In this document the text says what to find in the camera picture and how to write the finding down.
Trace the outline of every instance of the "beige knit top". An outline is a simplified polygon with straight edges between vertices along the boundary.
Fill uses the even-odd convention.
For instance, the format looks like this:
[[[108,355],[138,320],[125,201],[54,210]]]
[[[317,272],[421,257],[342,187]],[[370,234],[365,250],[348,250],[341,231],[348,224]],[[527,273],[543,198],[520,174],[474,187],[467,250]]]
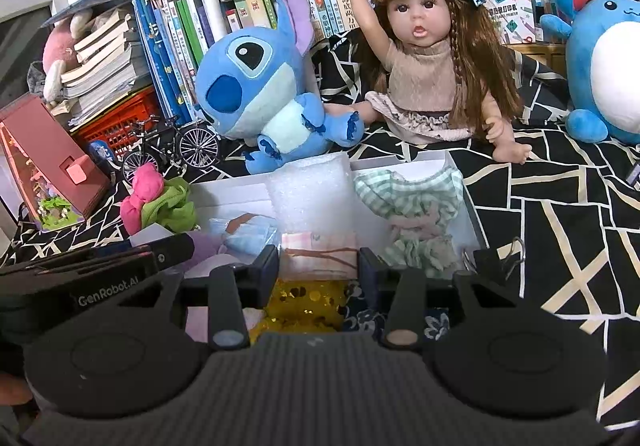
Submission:
[[[389,45],[385,61],[388,96],[404,110],[450,111],[456,96],[456,74],[449,38],[431,47]]]

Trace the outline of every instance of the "long brown hair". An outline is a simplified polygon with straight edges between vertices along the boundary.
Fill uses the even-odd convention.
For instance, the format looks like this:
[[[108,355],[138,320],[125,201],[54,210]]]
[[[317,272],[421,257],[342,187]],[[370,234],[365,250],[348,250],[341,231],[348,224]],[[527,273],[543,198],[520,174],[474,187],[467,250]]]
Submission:
[[[378,21],[389,39],[396,38],[386,12],[392,0],[372,0]],[[451,110],[452,126],[472,126],[483,137],[482,100],[491,92],[501,114],[513,119],[522,112],[510,69],[500,54],[497,31],[484,6],[476,7],[472,0],[446,0],[451,14],[449,33],[451,55],[456,74],[457,92]],[[386,92],[385,71],[364,39],[356,52],[365,79],[377,92]]]

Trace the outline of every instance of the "blue plush toy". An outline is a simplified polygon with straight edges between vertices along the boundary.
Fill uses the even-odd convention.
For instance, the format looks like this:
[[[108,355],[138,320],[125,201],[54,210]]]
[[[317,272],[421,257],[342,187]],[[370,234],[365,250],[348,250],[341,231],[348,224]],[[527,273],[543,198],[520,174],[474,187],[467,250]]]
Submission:
[[[567,131],[583,142],[611,135],[640,143],[640,2],[635,0],[556,0],[569,19],[544,15],[550,34],[567,39],[566,71],[575,109]]]
[[[325,114],[305,92],[304,56],[314,33],[306,0],[277,0],[278,28],[250,27],[226,35],[204,56],[196,76],[198,105],[220,135],[257,140],[245,155],[251,174],[321,155],[332,142],[351,147],[364,134],[354,112]]]

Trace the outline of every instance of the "bicycle model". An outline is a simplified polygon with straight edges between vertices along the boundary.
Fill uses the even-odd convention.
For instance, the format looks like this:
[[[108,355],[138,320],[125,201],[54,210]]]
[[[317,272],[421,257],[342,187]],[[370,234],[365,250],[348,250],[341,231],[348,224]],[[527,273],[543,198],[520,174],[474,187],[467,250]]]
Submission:
[[[180,167],[182,163],[196,169],[206,169],[220,157],[220,137],[203,120],[193,121],[183,126],[175,126],[178,116],[164,122],[166,126],[149,132],[145,124],[159,122],[161,118],[152,115],[146,121],[137,121],[132,128],[138,138],[138,145],[122,158],[122,174],[131,185],[136,170],[147,162],[152,162],[159,172],[169,166]]]

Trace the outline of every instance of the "red plastic basket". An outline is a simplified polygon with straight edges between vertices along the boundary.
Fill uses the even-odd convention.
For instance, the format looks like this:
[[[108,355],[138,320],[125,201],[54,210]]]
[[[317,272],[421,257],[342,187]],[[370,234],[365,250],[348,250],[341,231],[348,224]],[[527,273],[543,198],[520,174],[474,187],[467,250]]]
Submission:
[[[148,86],[113,111],[79,129],[74,137],[81,146],[96,140],[104,141],[116,156],[121,157],[127,152],[129,145],[136,141],[136,136],[131,133],[134,123],[144,121],[152,114],[158,115],[159,112],[156,90]],[[152,123],[148,123],[145,129],[150,129],[151,126]]]

